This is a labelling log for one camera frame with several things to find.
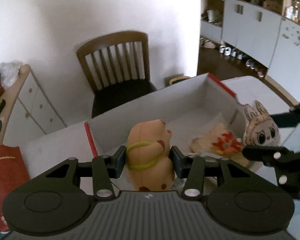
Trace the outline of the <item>white wall cabinet unit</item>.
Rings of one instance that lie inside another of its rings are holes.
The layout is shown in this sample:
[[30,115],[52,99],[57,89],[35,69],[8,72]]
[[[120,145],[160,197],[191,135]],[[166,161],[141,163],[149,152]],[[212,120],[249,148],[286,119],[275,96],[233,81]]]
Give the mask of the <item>white wall cabinet unit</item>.
[[300,0],[202,0],[201,35],[257,61],[261,76],[300,98]]

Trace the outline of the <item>white sideboard cabinet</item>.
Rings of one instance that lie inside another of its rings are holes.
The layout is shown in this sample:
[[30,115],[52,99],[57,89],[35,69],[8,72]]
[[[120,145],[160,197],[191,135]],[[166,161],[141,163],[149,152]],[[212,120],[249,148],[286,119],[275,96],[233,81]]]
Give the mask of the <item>white sideboard cabinet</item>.
[[44,135],[66,128],[29,65],[19,68],[18,79],[0,98],[0,144],[23,146]]

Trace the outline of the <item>dark wooden chair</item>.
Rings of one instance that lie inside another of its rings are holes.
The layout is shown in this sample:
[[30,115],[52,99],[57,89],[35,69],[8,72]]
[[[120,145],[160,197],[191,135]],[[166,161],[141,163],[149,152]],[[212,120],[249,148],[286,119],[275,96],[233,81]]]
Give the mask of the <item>dark wooden chair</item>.
[[148,35],[126,30],[97,37],[77,50],[94,93],[94,118],[156,91],[151,83]]

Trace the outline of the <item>tan capybara plush toy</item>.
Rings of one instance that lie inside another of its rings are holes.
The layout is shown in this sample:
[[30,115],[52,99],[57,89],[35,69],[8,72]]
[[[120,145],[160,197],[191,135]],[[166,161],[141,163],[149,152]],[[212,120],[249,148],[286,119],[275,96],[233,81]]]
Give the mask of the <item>tan capybara plush toy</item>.
[[175,172],[169,158],[171,130],[164,120],[136,124],[127,139],[128,175],[137,191],[167,191]]

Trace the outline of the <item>bag of beige grains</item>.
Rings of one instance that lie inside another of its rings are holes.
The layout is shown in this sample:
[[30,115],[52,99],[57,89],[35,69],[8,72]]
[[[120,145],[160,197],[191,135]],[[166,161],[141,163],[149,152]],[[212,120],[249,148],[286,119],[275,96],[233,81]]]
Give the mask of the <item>bag of beige grains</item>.
[[191,140],[189,144],[191,153],[213,158],[217,155],[231,159],[244,167],[251,165],[251,162],[243,157],[242,139],[235,136],[221,113],[205,124],[202,131],[201,136]]

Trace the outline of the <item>red cardboard box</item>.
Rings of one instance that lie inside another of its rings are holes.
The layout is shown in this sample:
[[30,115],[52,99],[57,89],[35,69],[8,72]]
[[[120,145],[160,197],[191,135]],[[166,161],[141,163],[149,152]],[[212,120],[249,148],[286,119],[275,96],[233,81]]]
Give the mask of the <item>red cardboard box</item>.
[[218,116],[236,137],[243,137],[245,117],[236,94],[204,74],[125,103],[88,124],[100,155],[125,144],[134,125],[157,119],[172,131],[171,145],[187,154],[190,141]]

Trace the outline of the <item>white monster face plush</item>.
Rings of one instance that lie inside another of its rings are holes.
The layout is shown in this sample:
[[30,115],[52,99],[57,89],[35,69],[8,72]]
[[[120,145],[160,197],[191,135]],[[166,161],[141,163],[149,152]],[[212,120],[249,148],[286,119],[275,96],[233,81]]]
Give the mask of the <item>white monster face plush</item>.
[[244,146],[279,146],[279,128],[262,103],[255,100],[253,105],[245,105],[243,113],[246,123]]

